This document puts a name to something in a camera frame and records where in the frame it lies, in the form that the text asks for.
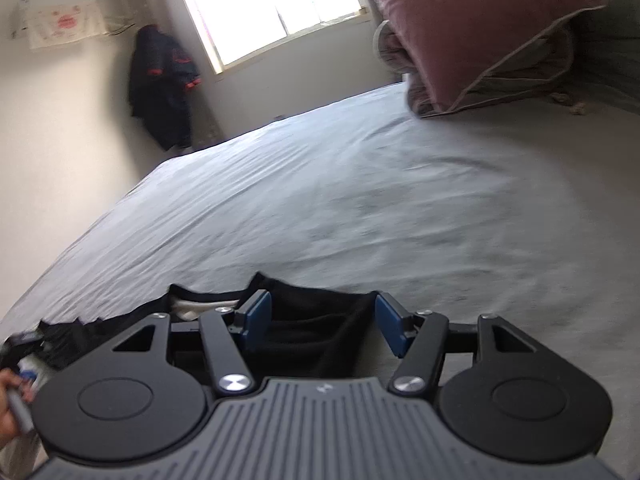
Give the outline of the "person's left hand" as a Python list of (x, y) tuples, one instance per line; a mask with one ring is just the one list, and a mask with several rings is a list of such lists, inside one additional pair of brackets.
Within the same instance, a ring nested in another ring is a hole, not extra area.
[(30, 382), (14, 374), (9, 368), (4, 368), (1, 371), (0, 384), (0, 442), (4, 448), (22, 434), (20, 425), (10, 407), (8, 392), (17, 392), (26, 403), (32, 402), (34, 392)]

